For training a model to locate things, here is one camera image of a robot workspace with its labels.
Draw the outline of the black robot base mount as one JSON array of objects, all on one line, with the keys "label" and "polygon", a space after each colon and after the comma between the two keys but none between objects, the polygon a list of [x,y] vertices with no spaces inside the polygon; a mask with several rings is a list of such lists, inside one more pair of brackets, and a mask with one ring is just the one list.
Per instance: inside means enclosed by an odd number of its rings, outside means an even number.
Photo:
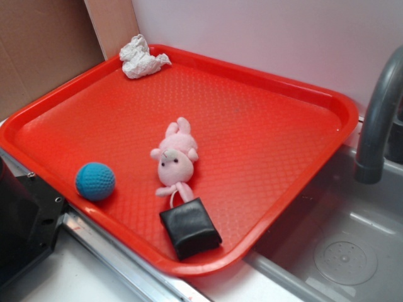
[{"label": "black robot base mount", "polygon": [[55,248],[65,197],[39,176],[15,176],[1,161],[1,289]]}]

